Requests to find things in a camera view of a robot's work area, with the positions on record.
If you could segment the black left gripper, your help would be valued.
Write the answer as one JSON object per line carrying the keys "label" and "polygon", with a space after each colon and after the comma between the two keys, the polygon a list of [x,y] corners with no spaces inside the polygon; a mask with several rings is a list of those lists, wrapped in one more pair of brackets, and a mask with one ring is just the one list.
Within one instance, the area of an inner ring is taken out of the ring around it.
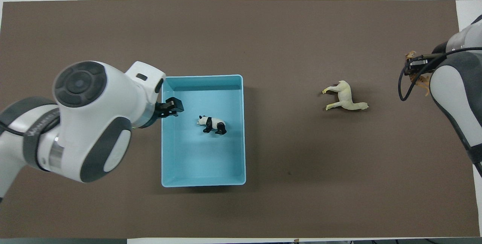
{"label": "black left gripper", "polygon": [[165,103],[157,102],[154,107],[152,115],[155,119],[164,119],[169,116],[177,117],[178,113],[184,111],[184,106],[181,100],[175,97],[167,98]]}

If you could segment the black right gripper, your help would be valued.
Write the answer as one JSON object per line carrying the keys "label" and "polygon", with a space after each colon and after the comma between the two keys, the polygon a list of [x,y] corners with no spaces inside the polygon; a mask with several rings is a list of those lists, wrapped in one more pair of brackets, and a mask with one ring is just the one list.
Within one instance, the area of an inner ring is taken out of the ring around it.
{"label": "black right gripper", "polygon": [[430,64],[437,54],[428,55],[416,55],[416,53],[408,53],[405,55],[405,67],[404,75],[416,75],[418,74],[427,64]]}

